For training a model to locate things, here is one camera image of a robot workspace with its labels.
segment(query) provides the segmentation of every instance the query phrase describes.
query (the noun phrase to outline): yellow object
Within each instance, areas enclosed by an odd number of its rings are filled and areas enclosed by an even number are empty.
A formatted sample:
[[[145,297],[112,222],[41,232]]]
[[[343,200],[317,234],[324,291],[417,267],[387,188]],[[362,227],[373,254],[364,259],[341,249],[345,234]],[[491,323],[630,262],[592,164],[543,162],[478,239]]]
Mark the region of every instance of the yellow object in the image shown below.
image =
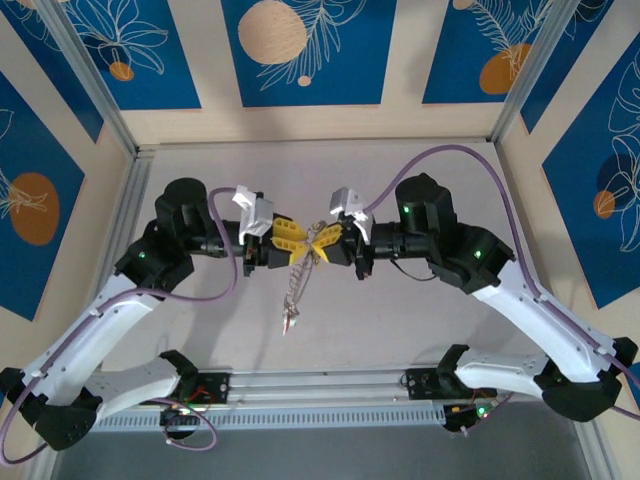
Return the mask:
[[[311,244],[313,250],[322,258],[325,262],[329,263],[329,258],[324,249],[330,245],[334,245],[340,240],[342,236],[342,225],[333,224],[326,227],[318,235]]]
[[[273,221],[273,236],[294,242],[304,242],[307,239],[307,231],[293,220],[277,217]]]
[[[286,238],[273,237],[271,241],[278,250],[290,252],[289,265],[293,265],[298,260],[300,260],[300,258],[302,258],[302,256],[306,254],[307,250],[309,249],[304,243],[288,240]]]

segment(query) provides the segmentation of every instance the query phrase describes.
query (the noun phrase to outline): robotic arm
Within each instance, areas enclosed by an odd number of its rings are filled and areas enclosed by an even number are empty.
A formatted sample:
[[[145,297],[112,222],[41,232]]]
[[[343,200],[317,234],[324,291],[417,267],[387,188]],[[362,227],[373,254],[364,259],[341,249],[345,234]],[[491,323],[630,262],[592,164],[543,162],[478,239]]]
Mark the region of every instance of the robotic arm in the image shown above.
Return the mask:
[[[355,265],[360,280],[372,275],[374,260],[426,259],[441,281],[500,312],[545,352],[511,356],[453,345],[437,368],[435,393],[444,398],[470,398],[480,388],[524,393],[582,422],[615,404],[622,384],[613,363],[628,368],[635,343],[590,327],[527,278],[513,251],[493,233],[458,222],[450,192],[426,174],[403,180],[395,194],[400,223],[376,224],[355,192],[334,193],[330,209],[338,222],[327,227],[333,235],[314,242],[318,254],[330,263]]]
[[[545,352],[508,356],[453,345],[435,369],[435,382],[423,385],[430,398],[468,399],[477,389],[501,389],[541,398],[576,421],[591,420],[615,404],[622,387],[616,377],[620,367],[633,362],[635,343],[588,326],[528,277],[494,234],[458,222],[450,192],[427,175],[398,184],[396,200],[400,222],[377,224],[355,192],[339,190],[331,202],[338,221],[315,236],[313,250],[329,263],[354,265],[360,280],[372,275],[375,260],[426,259],[441,281],[502,313]],[[129,329],[193,272],[192,255],[233,254],[243,259],[249,276],[256,267],[292,265],[306,254],[301,242],[306,232],[273,213],[262,194],[239,187],[234,201],[242,208],[240,222],[216,220],[232,239],[225,245],[209,214],[204,185],[188,178],[169,184],[156,201],[157,218],[117,262],[79,319],[27,368],[0,373],[0,392],[20,404],[23,418],[53,449],[74,445],[96,421],[117,411],[193,394],[198,371],[176,351],[131,370],[94,374]],[[104,307],[132,289],[138,294]],[[77,328],[95,317],[87,328]],[[61,345],[64,352],[51,363]],[[38,382],[30,388],[33,379]]]
[[[238,187],[234,201],[242,208],[240,222],[222,223],[233,255],[243,258],[246,276],[258,266],[277,268],[297,260],[296,252],[287,250],[295,247],[287,241],[290,219],[274,214],[270,202],[244,187]],[[39,379],[20,412],[54,450],[74,445],[95,422],[117,411],[154,398],[186,400],[194,393],[198,371],[177,351],[164,352],[130,370],[94,374],[117,342],[160,305],[164,293],[193,272],[192,255],[227,257],[201,182],[188,178],[172,182],[155,208],[157,218],[116,263],[115,273],[65,334],[28,367],[0,373],[0,391],[14,404],[30,381]],[[133,289],[142,293],[98,310],[105,301]],[[78,329],[91,315],[98,318]],[[63,343],[64,351],[43,372],[43,365]]]

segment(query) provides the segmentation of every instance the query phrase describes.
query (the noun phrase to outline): metal chain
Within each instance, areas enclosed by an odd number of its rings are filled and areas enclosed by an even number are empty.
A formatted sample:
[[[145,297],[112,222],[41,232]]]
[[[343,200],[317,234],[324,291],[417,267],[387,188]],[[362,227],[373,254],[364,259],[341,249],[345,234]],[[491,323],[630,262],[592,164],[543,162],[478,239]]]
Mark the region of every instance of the metal chain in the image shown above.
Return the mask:
[[[302,259],[302,262],[291,268],[291,273],[289,274],[289,290],[287,290],[287,293],[284,296],[283,335],[287,333],[289,328],[296,324],[296,318],[300,315],[298,303],[302,299],[302,295],[307,288],[313,268],[320,262],[320,257],[313,250],[311,244],[315,240],[316,236],[324,230],[326,226],[327,222],[324,220],[311,225],[311,228],[307,230],[307,240],[305,241],[308,248],[307,253]]]

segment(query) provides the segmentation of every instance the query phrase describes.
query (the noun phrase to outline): cable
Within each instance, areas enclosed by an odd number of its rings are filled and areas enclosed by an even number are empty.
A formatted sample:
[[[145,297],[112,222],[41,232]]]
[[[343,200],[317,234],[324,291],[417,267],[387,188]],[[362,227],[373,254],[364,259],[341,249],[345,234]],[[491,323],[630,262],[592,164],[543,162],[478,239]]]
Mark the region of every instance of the cable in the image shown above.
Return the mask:
[[[218,432],[216,431],[216,427],[213,426],[213,424],[207,419],[207,417],[205,417],[203,414],[201,414],[194,408],[191,408],[189,405],[185,403],[177,402],[175,400],[169,400],[167,398],[154,398],[151,401],[156,403],[162,403],[165,405],[171,405],[171,406],[178,405],[179,407],[190,410],[191,413],[193,413],[193,415],[197,417],[202,423],[204,423],[211,431],[212,438],[211,438],[211,442],[209,442],[208,445],[205,445],[202,447],[194,447],[191,445],[185,445],[184,443],[174,441],[169,436],[169,425],[171,422],[167,422],[164,429],[162,430],[162,435],[164,435],[164,439],[166,440],[167,445],[172,445],[174,447],[181,448],[182,450],[189,450],[192,452],[206,452],[207,450],[211,450],[213,447],[216,446],[216,443],[218,443]]]
[[[389,262],[391,262],[391,265],[396,267],[402,274],[406,275],[407,277],[409,277],[412,280],[415,280],[416,282],[430,282],[431,280],[433,280],[433,279],[435,279],[437,277],[437,275],[433,275],[433,276],[428,277],[428,278],[414,277],[413,275],[411,275],[410,273],[405,271],[400,265],[398,265],[398,262],[396,262],[395,259],[392,258],[392,259],[389,260]]]
[[[153,295],[153,296],[160,297],[160,298],[165,298],[165,299],[178,300],[178,301],[182,301],[182,302],[208,303],[208,302],[214,302],[216,300],[221,300],[221,299],[229,296],[231,294],[231,292],[233,292],[233,290],[235,289],[236,284],[238,282],[238,266],[236,265],[235,256],[233,254],[233,247],[232,247],[232,244],[231,244],[231,239],[229,238],[229,234],[228,234],[228,232],[227,232],[227,230],[226,230],[226,228],[224,226],[224,223],[222,222],[222,218],[220,218],[220,214],[218,213],[218,210],[216,208],[215,197],[217,195],[219,195],[220,193],[234,193],[234,192],[235,192],[235,189],[232,188],[232,187],[216,188],[216,189],[212,190],[209,193],[209,197],[207,199],[208,206],[209,206],[209,213],[211,214],[211,217],[213,218],[213,221],[215,222],[216,227],[218,228],[220,236],[222,237],[222,243],[224,245],[224,249],[227,252],[227,256],[229,257],[230,262],[231,262],[232,274],[233,275],[232,275],[232,278],[231,278],[231,282],[229,283],[227,288],[222,293],[220,293],[218,295],[214,295],[212,297],[208,297],[208,298],[192,298],[192,297],[186,297],[186,296],[183,296],[183,295],[175,295],[175,294],[172,294],[172,293],[163,292],[161,290],[154,290],[154,289],[150,289],[150,288],[134,288],[134,289],[131,289],[131,290],[124,291],[124,292],[122,292],[122,293],[110,298],[109,300],[104,302],[102,305],[100,305],[96,309],[98,315],[88,315],[88,316],[86,316],[82,320],[82,322],[80,322],[80,324],[62,341],[60,346],[56,350],[53,351],[51,356],[42,364],[42,367],[40,367],[41,376],[34,377],[32,380],[29,381],[29,383],[22,390],[22,393],[18,396],[18,398],[16,399],[15,403],[13,404],[11,409],[9,410],[9,413],[7,414],[7,417],[5,418],[4,422],[2,423],[2,426],[0,427],[0,465],[5,466],[5,467],[12,467],[12,466],[15,466],[15,465],[19,465],[19,464],[24,463],[24,462],[26,462],[28,460],[31,460],[33,457],[38,455],[40,452],[42,452],[47,447],[46,444],[42,444],[38,448],[36,448],[33,452],[31,452],[30,454],[28,454],[28,455],[26,455],[26,456],[24,456],[22,458],[19,458],[17,460],[11,460],[11,459],[7,458],[7,456],[5,454],[5,444],[6,444],[6,440],[7,440],[7,435],[9,433],[9,427],[11,426],[11,423],[13,422],[14,418],[18,414],[18,411],[20,410],[20,407],[25,402],[25,400],[27,399],[29,394],[33,391],[33,389],[38,385],[38,383],[40,382],[40,379],[47,373],[47,371],[52,367],[52,365],[56,362],[56,360],[60,357],[60,355],[62,355],[64,353],[64,351],[69,347],[69,345],[76,338],[78,338],[78,336],[80,336],[80,334],[82,334],[82,332],[84,332],[89,327],[89,325],[91,325],[91,323],[94,320],[100,318],[104,313],[106,313],[107,311],[111,310],[112,308],[115,308],[117,306],[126,304],[129,299],[131,299],[132,297],[135,297],[137,295],[145,295],[146,294],[146,295]]]
[[[394,179],[391,181],[389,186],[387,186],[387,188],[384,189],[384,191],[378,196],[378,198],[376,198],[373,202],[371,202],[371,204],[369,204],[367,207],[363,209],[363,212],[371,213],[375,208],[377,208],[378,205],[380,205],[389,196],[389,194],[391,194],[391,192],[396,188],[396,186],[402,181],[402,179],[407,174],[407,172],[409,172],[409,170],[411,170],[416,164],[418,164],[425,158],[435,153],[446,152],[446,151],[459,151],[459,152],[466,153],[472,156],[473,158],[475,158],[476,160],[478,160],[478,162],[482,164],[482,166],[487,170],[487,172],[489,172],[489,175],[493,179],[493,182],[496,184],[496,187],[498,187],[498,191],[500,192],[500,197],[502,198],[502,203],[504,204],[505,212],[507,214],[507,219],[509,220],[511,235],[513,236],[513,241],[516,247],[517,260],[518,260],[518,263],[520,264],[520,268],[522,269],[525,282],[529,287],[529,289],[531,290],[531,292],[536,297],[536,299],[539,300],[540,305],[546,308],[554,316],[558,317],[567,327],[573,330],[573,332],[576,335],[578,335],[589,346],[591,346],[595,352],[602,355],[602,357],[605,360],[607,360],[609,363],[615,366],[618,370],[624,373],[625,376],[631,382],[633,382],[633,384],[638,389],[640,389],[640,379],[633,372],[631,372],[631,370],[629,370],[625,365],[622,364],[622,362],[620,362],[613,355],[611,355],[610,353],[607,353],[604,347],[597,340],[591,337],[589,333],[585,332],[580,327],[580,325],[578,325],[571,317],[569,317],[562,310],[556,307],[548,299],[544,298],[544,296],[542,295],[542,292],[540,292],[537,285],[535,284],[533,276],[531,275],[531,272],[525,260],[522,241],[520,240],[520,235],[518,234],[518,227],[516,224],[515,215],[513,213],[513,207],[511,206],[509,195],[507,194],[507,190],[504,184],[502,183],[500,176],[495,171],[495,169],[491,166],[489,161],[485,157],[483,157],[481,154],[476,152],[475,150],[469,147],[466,147],[464,145],[456,145],[456,144],[438,145],[436,147],[432,147],[432,148],[429,148],[428,150],[425,150],[424,152],[418,154],[416,157],[411,159],[409,163],[407,163],[400,170],[400,172],[398,172],[398,174],[394,177]],[[626,410],[623,410],[619,407],[616,408],[615,411],[618,413],[623,413],[624,415],[627,415],[630,418],[635,418],[635,414],[628,412]]]

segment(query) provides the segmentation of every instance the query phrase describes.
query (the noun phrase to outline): gray floor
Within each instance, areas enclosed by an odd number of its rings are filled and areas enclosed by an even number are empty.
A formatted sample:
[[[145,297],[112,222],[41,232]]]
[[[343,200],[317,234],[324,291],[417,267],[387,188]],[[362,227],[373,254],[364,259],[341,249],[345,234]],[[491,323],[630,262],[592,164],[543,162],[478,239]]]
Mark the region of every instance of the gray floor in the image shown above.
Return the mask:
[[[441,427],[227,431],[207,453],[157,433],[89,435],[58,457],[56,480],[586,479],[570,422],[508,405],[469,438]]]

